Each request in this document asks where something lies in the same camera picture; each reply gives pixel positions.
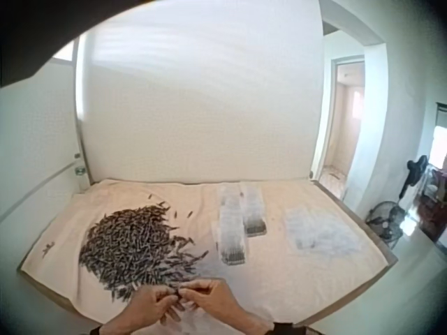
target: floor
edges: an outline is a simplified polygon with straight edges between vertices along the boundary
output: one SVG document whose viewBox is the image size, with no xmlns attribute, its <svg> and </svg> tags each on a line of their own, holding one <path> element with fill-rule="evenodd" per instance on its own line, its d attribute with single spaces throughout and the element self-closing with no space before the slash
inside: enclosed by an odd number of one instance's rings
<svg viewBox="0 0 447 335">
<path fill-rule="evenodd" d="M 312 325 L 327 335 L 426 334 L 447 299 L 447 256 L 411 218 L 393 249 L 399 262 L 356 300 Z"/>
<path fill-rule="evenodd" d="M 341 199 L 346 184 L 346 176 L 333 166 L 325 166 L 321 172 L 320 184 Z"/>
</svg>

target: door frame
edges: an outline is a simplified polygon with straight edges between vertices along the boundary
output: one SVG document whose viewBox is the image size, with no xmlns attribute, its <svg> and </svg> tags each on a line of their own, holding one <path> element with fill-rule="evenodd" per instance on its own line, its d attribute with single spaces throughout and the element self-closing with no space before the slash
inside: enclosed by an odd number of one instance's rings
<svg viewBox="0 0 447 335">
<path fill-rule="evenodd" d="M 329 113 L 328 113 L 328 126 L 326 127 L 326 133 L 324 137 L 323 149 L 321 151 L 320 161 L 318 162 L 318 167 L 315 174 L 315 179 L 320 180 L 321 174 L 323 172 L 324 162 L 328 154 L 328 147 L 330 136 L 332 135 L 332 126 L 334 123 L 334 109 L 335 109 L 335 96 L 337 93 L 337 69 L 340 65 L 364 63 L 365 55 L 359 54 L 357 56 L 349 56 L 338 59 L 333 59 L 331 61 L 330 67 L 330 102 L 329 102 Z"/>
</svg>

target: finger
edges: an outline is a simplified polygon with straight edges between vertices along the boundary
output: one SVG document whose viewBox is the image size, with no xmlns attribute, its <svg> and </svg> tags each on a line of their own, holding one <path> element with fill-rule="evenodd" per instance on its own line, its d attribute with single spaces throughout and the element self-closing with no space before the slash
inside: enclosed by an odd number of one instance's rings
<svg viewBox="0 0 447 335">
<path fill-rule="evenodd" d="M 182 320 L 173 308 L 168 308 L 166 314 L 168 314 L 175 322 L 180 322 Z"/>
<path fill-rule="evenodd" d="M 181 283 L 181 288 L 190 288 L 192 290 L 202 289 L 206 290 L 211 288 L 213 279 L 196 279 L 194 281 L 187 281 L 186 283 Z"/>
<path fill-rule="evenodd" d="M 166 326 L 166 315 L 163 314 L 163 316 L 160 318 L 160 323 L 162 326 Z"/>
<path fill-rule="evenodd" d="M 191 302 L 188 305 L 186 305 L 188 308 L 188 311 L 196 311 L 198 308 L 200 308 L 199 305 L 197 305 L 195 302 Z"/>
<path fill-rule="evenodd" d="M 185 309 L 183 307 L 183 305 L 181 303 L 179 303 L 178 301 L 174 304 L 175 309 L 177 309 L 180 312 L 184 312 Z"/>
<path fill-rule="evenodd" d="M 170 308 L 173 304 L 179 301 L 179 298 L 176 295 L 168 295 L 167 297 L 164 297 L 162 300 L 160 300 L 157 303 L 157 306 L 161 308 L 163 313 Z"/>
<path fill-rule="evenodd" d="M 199 293 L 195 290 L 190 290 L 188 288 L 181 288 L 179 290 L 179 294 L 182 298 L 185 298 L 186 300 L 190 302 L 195 302 L 199 304 L 199 302 L 203 299 L 204 295 L 202 293 Z"/>
<path fill-rule="evenodd" d="M 173 295 L 175 290 L 165 285 L 155 285 L 152 286 L 153 291 L 155 292 L 155 297 L 157 299 L 163 298 L 166 295 Z"/>
</svg>

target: white wall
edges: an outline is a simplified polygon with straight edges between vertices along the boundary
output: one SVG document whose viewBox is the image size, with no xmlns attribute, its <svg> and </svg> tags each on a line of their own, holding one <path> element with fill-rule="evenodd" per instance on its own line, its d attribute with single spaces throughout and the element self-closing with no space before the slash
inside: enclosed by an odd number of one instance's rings
<svg viewBox="0 0 447 335">
<path fill-rule="evenodd" d="M 323 158 L 326 155 L 327 143 L 329 141 L 329 125 L 332 124 L 330 110 L 334 103 L 331 90 L 332 83 L 336 83 L 337 69 L 334 61 L 337 59 L 361 57 L 365 53 L 364 47 L 347 33 L 336 31 L 323 37 L 324 47 L 324 84 L 323 101 L 321 103 L 321 118 L 318 130 L 318 139 L 315 154 L 312 161 L 312 172 L 318 178 L 323 167 Z"/>
<path fill-rule="evenodd" d="M 0 90 L 0 313 L 12 334 L 76 334 L 92 326 L 17 273 L 40 233 L 78 191 L 70 168 L 78 152 L 73 83 L 71 65 L 50 62 Z"/>
<path fill-rule="evenodd" d="M 350 208 L 365 216 L 376 203 L 397 199 L 408 172 L 406 162 L 414 159 L 418 150 L 425 105 L 425 41 L 418 24 L 421 9 L 388 0 L 335 2 L 357 15 L 383 39 L 388 56 L 388 79 L 386 83 L 381 81 L 382 86 L 389 87 L 388 112 L 385 117 L 380 114 L 370 119 L 367 124 L 371 129 L 365 134 L 366 127 L 362 127 L 353 160 L 356 173 L 348 178 L 344 198 Z M 365 117 L 369 114 L 370 96 L 367 76 Z M 370 102 L 378 107 L 378 102 Z M 377 135 L 381 141 L 373 144 L 371 139 Z M 374 162 L 368 159 L 371 155 L 377 157 Z"/>
<path fill-rule="evenodd" d="M 335 152 L 337 151 L 340 130 L 342 128 L 342 121 L 345 113 L 345 93 L 346 86 L 337 83 L 337 89 L 334 97 L 334 115 L 332 117 L 332 125 L 330 129 L 330 138 L 328 144 L 328 151 L 325 158 L 324 166 L 333 165 Z"/>
<path fill-rule="evenodd" d="M 309 175 L 317 1 L 157 1 L 91 30 L 82 133 L 94 180 Z"/>
<path fill-rule="evenodd" d="M 358 136 L 362 120 L 353 116 L 354 94 L 358 92 L 361 98 L 365 96 L 364 87 L 347 87 L 344 94 L 344 113 L 340 124 L 339 139 L 332 160 L 332 165 L 345 176 L 351 169 L 356 152 Z"/>
<path fill-rule="evenodd" d="M 73 67 L 49 63 L 0 95 L 0 217 L 42 180 L 73 162 Z"/>
</svg>

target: white cloth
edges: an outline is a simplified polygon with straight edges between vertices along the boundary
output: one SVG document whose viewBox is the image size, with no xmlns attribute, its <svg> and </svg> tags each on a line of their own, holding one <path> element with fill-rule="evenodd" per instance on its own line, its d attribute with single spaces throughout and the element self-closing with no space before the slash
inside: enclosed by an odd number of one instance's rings
<svg viewBox="0 0 447 335">
<path fill-rule="evenodd" d="M 191 247 L 191 252 L 210 251 L 198 265 L 200 275 L 224 277 L 243 307 L 276 322 L 299 322 L 318 313 L 387 266 L 380 250 L 358 225 L 311 182 L 248 184 L 262 192 L 267 234 L 247 239 L 243 265 L 223 264 L 216 249 L 212 227 L 219 220 L 219 184 L 185 186 L 105 180 L 73 198 L 36 242 L 22 271 L 68 298 L 81 314 L 107 322 L 125 305 L 120 301 L 112 303 L 110 292 L 103 289 L 93 274 L 79 266 L 78 256 L 86 232 L 104 214 L 161 201 L 171 206 L 170 224 L 180 227 L 175 234 L 195 240 L 196 246 Z M 290 229 L 286 227 L 288 213 L 297 209 L 301 215 L 309 213 L 305 231 L 311 226 L 317 232 L 325 227 L 325 240 L 327 227 L 333 230 L 334 225 L 339 225 L 340 233 L 335 235 L 337 241 L 322 243 L 318 252 L 303 248 L 303 244 L 298 248 L 290 231 L 288 236 Z M 54 246 L 43 257 L 43 250 L 52 242 Z M 181 325 L 173 322 L 165 328 L 154 325 L 141 334 L 211 334 L 210 329 L 213 334 L 234 332 L 200 311 L 185 313 L 183 319 Z"/>
</svg>

